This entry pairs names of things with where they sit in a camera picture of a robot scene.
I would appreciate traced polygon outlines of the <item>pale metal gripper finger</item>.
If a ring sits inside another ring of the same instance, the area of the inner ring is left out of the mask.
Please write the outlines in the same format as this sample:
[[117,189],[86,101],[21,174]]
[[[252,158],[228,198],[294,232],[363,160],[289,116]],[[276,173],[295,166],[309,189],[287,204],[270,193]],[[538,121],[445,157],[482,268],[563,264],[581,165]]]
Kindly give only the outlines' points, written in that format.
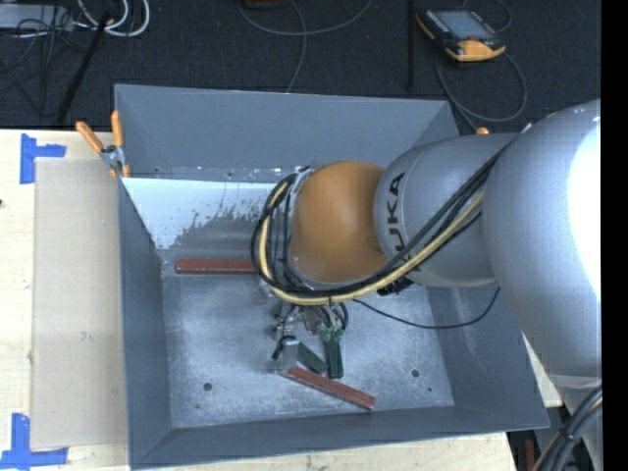
[[297,366],[300,341],[296,337],[282,337],[274,351],[278,373],[286,373]]

